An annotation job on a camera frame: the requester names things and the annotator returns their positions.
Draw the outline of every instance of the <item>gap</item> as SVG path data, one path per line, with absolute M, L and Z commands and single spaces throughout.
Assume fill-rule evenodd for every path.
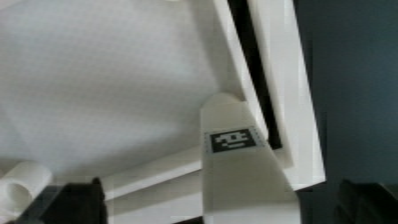
M 281 135 L 278 130 L 276 114 L 272 108 L 271 92 L 265 79 L 265 70 L 258 49 L 258 40 L 253 26 L 251 10 L 247 0 L 228 0 L 230 9 L 233 13 L 235 26 L 240 37 L 240 44 L 244 48 L 246 61 L 253 77 L 253 85 L 258 94 L 260 107 L 269 127 L 269 143 L 272 149 L 283 148 Z

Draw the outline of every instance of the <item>black strip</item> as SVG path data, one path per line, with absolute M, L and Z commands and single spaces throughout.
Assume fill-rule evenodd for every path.
M 194 219 L 191 219 L 191 220 L 187 220 L 187 221 L 183 221 L 176 224 L 205 224 L 203 217 L 198 217 L 198 218 L 194 218 Z
M 262 64 L 262 56 L 260 56 L 260 49 L 258 49 L 258 40 L 255 34 L 255 26 L 253 26 L 253 19 L 251 19 L 251 11 L 247 0 L 228 0 L 230 8 L 233 13 L 233 20 L 235 26 L 239 31 L 240 37 L 240 44 L 244 48 L 247 66 L 253 76 L 253 84 L 258 94 L 260 106 L 265 116 L 265 122 L 269 127 L 269 142 L 272 149 L 283 148 L 279 130 L 278 130 L 278 122 L 276 122 L 276 114 L 272 108 L 272 100 L 271 100 L 271 93 L 269 93 L 269 86 L 267 86 L 267 79 L 265 79 L 265 70 Z

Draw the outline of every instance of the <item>white cylinder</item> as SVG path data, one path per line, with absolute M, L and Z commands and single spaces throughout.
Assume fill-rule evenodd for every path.
M 0 217 L 13 220 L 52 181 L 52 172 L 36 162 L 22 162 L 0 179 Z

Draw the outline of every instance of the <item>white surface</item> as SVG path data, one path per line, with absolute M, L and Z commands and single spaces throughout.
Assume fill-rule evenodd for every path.
M 205 222 L 297 224 L 299 199 L 267 139 L 255 147 L 237 148 L 246 141 L 235 134 L 224 146 L 233 150 L 224 152 L 214 152 L 214 143 L 205 141 L 208 133 L 247 127 L 258 129 L 247 103 L 226 94 L 215 95 L 201 109 Z
M 326 169 L 294 1 L 251 0 L 249 6 L 283 139 L 278 157 L 301 189 L 326 181 Z
M 192 148 L 102 178 L 105 200 L 151 187 L 201 169 L 201 149 Z
M 201 103 L 242 95 L 217 20 L 208 0 L 0 11 L 0 168 L 31 159 L 88 181 L 199 145 Z
M 171 224 L 203 215 L 201 175 L 192 173 L 107 202 L 111 224 Z
M 52 172 L 36 162 L 24 162 L 0 179 L 0 216 L 15 219 L 52 182 Z
M 0 10 L 11 7 L 22 0 L 0 0 Z

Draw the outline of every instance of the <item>white panel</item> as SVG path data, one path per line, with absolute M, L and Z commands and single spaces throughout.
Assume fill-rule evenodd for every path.
M 242 95 L 210 0 L 32 0 L 0 11 L 0 168 L 107 176 L 199 145 L 199 108 Z
M 201 149 L 192 148 L 102 178 L 111 200 L 201 169 Z
M 192 173 L 107 202 L 111 224 L 171 224 L 203 215 L 201 176 Z
M 249 5 L 283 138 L 285 171 L 299 189 L 326 181 L 326 170 L 294 2 L 251 0 Z

